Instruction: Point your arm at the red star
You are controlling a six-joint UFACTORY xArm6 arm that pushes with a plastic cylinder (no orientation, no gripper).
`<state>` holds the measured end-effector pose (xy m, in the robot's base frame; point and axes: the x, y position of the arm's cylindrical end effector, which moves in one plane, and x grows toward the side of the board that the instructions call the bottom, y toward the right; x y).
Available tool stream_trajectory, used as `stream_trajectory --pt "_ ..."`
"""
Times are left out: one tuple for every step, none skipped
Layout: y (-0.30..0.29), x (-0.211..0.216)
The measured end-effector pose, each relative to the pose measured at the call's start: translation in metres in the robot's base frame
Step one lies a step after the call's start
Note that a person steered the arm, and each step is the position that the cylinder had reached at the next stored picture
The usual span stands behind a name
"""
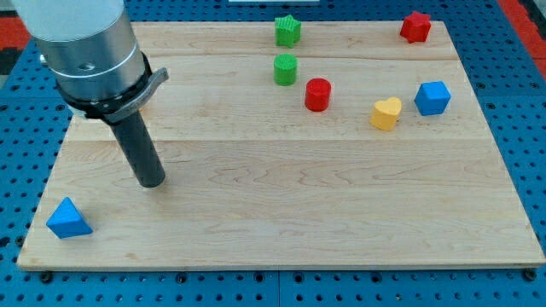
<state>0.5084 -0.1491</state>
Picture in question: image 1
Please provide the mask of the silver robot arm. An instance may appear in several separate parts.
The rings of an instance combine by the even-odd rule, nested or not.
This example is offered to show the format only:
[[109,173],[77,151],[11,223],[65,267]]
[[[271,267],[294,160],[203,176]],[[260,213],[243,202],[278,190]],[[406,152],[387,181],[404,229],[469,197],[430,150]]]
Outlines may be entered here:
[[144,106],[169,76],[152,71],[123,0],[13,0],[70,108],[109,124]]

